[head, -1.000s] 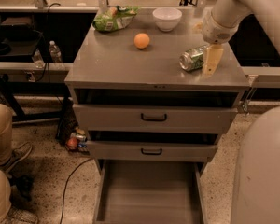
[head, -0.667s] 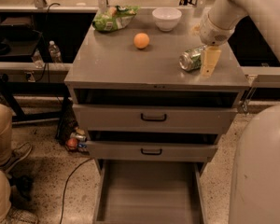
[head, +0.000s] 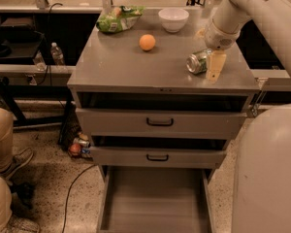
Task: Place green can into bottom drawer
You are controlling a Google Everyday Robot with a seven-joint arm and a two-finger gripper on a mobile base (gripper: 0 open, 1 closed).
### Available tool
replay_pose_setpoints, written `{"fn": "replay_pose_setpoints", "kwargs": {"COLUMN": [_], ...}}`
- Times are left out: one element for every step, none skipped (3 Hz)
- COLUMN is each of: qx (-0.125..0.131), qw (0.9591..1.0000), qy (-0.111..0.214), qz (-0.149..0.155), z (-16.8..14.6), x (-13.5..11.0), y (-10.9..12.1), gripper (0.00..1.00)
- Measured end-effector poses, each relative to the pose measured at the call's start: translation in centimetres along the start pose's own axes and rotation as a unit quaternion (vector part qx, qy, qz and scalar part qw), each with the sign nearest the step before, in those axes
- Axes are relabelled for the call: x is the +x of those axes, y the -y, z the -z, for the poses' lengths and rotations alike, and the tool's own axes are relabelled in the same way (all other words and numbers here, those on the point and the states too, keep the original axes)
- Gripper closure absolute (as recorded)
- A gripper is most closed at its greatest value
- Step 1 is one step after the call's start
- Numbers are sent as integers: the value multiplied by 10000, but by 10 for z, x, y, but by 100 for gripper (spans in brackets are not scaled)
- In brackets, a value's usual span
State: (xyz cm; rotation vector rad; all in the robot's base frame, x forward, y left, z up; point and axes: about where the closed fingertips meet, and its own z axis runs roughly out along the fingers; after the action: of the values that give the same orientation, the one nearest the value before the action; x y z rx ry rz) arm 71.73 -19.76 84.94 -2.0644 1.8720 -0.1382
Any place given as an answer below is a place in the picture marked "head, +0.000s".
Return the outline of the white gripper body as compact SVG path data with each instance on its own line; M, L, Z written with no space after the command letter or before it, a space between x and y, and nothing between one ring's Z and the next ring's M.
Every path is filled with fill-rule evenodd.
M205 26L205 44L212 50L227 50L233 46L239 38L240 33L225 33L218 29L213 20L210 19Z

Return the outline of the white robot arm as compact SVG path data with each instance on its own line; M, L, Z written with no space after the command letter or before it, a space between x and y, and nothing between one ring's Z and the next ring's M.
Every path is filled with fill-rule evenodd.
M291 78L291 3L222 0L205 28L205 43L226 50L253 20ZM291 104L256 117L236 160L231 233L291 233Z

